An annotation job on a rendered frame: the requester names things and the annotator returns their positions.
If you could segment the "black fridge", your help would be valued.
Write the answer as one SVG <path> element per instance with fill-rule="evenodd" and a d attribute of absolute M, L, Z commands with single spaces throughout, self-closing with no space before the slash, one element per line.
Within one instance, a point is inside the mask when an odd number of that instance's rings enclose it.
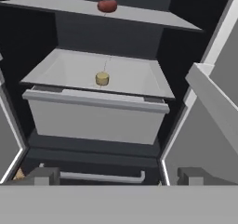
<path fill-rule="evenodd" d="M 86 1 L 98 3 L 101 0 Z M 170 9 L 172 0 L 115 1 L 118 6 L 172 12 Z M 53 137 L 37 133 L 29 102 L 23 98 L 23 93 L 39 86 L 57 92 L 69 89 L 147 100 L 161 99 L 168 105 L 169 112 L 169 103 L 176 97 L 165 99 L 107 93 L 101 90 L 24 84 L 21 80 L 54 49 L 157 60 L 162 69 L 158 56 L 165 31 L 199 33 L 201 29 L 193 31 L 132 20 L 0 4 L 0 68 L 27 148 L 16 176 L 5 184 L 26 178 L 37 167 L 56 167 L 59 171 L 130 177 L 138 177 L 139 172 L 143 170 L 146 178 L 138 185 L 162 184 L 164 176 L 160 157 L 163 145 L 159 133 L 168 113 L 152 145 Z"/>

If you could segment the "grey fridge shelf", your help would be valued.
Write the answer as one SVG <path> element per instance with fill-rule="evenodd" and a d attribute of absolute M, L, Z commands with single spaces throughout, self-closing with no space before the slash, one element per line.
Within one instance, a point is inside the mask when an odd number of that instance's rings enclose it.
<path fill-rule="evenodd" d="M 110 75 L 109 84 L 96 84 L 98 72 Z M 175 98 L 157 60 L 64 49 L 54 49 L 21 82 L 135 96 Z"/>
<path fill-rule="evenodd" d="M 106 13 L 99 10 L 97 2 L 86 0 L 5 0 L 0 1 L 0 4 L 16 7 L 48 9 L 119 20 L 132 20 L 173 28 L 200 31 L 199 27 L 180 18 L 172 12 L 153 9 L 117 6 L 114 12 Z"/>

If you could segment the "round yellow cheese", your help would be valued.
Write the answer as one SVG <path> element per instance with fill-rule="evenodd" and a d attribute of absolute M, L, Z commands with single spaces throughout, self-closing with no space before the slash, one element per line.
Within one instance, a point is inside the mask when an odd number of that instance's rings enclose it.
<path fill-rule="evenodd" d="M 98 72 L 96 74 L 96 84 L 99 86 L 106 86 L 109 84 L 110 75 L 108 75 L 106 72 Z"/>

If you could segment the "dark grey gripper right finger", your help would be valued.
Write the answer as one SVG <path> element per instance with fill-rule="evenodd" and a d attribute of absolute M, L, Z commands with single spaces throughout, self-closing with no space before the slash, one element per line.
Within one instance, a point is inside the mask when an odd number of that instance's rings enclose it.
<path fill-rule="evenodd" d="M 178 184 L 185 186 L 226 186 L 234 182 L 210 175 L 201 167 L 180 167 Z"/>

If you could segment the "grey fridge door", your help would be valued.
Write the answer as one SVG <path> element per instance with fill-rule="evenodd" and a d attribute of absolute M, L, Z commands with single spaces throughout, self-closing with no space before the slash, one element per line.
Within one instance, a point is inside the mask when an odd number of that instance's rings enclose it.
<path fill-rule="evenodd" d="M 215 78 L 218 72 L 230 83 L 234 76 L 223 70 L 231 65 L 222 56 L 238 20 L 238 0 L 172 0 L 170 9 L 201 31 L 165 31 L 159 49 L 176 97 L 159 133 L 165 184 L 175 185 L 181 168 L 238 183 L 238 106 Z"/>
<path fill-rule="evenodd" d="M 27 151 L 0 68 L 0 185 L 13 179 Z"/>

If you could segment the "red-brown sausage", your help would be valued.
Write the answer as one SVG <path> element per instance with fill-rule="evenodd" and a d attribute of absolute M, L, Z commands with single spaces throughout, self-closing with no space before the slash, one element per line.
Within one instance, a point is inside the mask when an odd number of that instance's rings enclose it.
<path fill-rule="evenodd" d="M 101 0 L 98 2 L 98 10 L 104 13 L 112 13 L 117 9 L 115 0 Z"/>

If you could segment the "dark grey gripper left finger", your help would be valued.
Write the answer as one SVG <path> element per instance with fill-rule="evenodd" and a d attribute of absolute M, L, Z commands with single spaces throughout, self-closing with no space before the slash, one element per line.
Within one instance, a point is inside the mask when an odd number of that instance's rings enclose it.
<path fill-rule="evenodd" d="M 60 170 L 56 167 L 37 167 L 26 178 L 13 180 L 13 185 L 53 186 L 60 184 Z"/>

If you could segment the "white fridge drawer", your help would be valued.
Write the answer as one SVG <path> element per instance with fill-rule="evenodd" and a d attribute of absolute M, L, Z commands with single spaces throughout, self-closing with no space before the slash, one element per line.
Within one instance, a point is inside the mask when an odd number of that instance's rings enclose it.
<path fill-rule="evenodd" d="M 168 105 L 161 99 L 35 86 L 23 93 L 40 135 L 152 145 Z"/>

